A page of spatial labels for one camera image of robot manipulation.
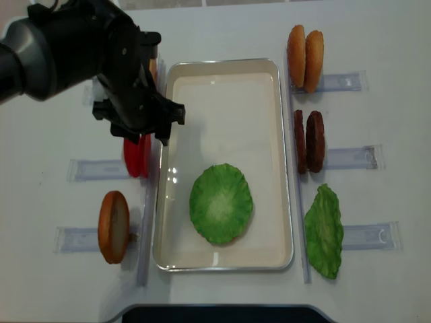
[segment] lettuce leaf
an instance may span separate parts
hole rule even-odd
[[[229,164],[206,169],[190,194],[190,220],[211,244],[226,244],[243,233],[253,200],[242,172]]]
[[[305,215],[308,261],[322,276],[337,278],[344,230],[337,195],[322,184]]]

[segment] white tray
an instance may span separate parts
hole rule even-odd
[[[286,147],[277,66],[267,59],[181,63],[166,96],[186,106],[162,150],[154,260],[165,271],[280,269],[293,257]],[[189,197],[208,167],[229,163],[254,201],[247,231],[213,246],[193,227]]]

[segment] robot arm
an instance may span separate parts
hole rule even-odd
[[[161,37],[141,32],[109,0],[69,0],[57,11],[28,7],[0,41],[0,103],[19,94],[47,100],[97,76],[108,100],[94,102],[111,134],[137,142],[155,133],[164,145],[185,108],[161,96],[148,69]]]

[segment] table surface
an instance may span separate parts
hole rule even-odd
[[[143,211],[138,180],[66,181],[70,159],[121,157],[122,140],[82,105],[83,83],[44,103],[21,97],[0,109],[0,321],[106,322],[145,303],[307,303],[338,322],[431,322],[430,10],[429,1],[394,0],[129,12],[142,30],[162,34],[167,67],[273,60],[285,112],[288,34],[295,24],[321,30],[324,73],[365,70],[369,90],[295,98],[294,109],[323,113],[330,147],[383,145],[384,170],[326,176],[343,224],[399,221],[402,250],[343,252],[337,280],[312,270],[305,285],[288,145],[295,256],[284,271],[167,274],[152,262],[147,287],[136,287],[135,254],[122,265],[107,265],[99,253],[55,254],[56,227],[96,227],[109,190]]]

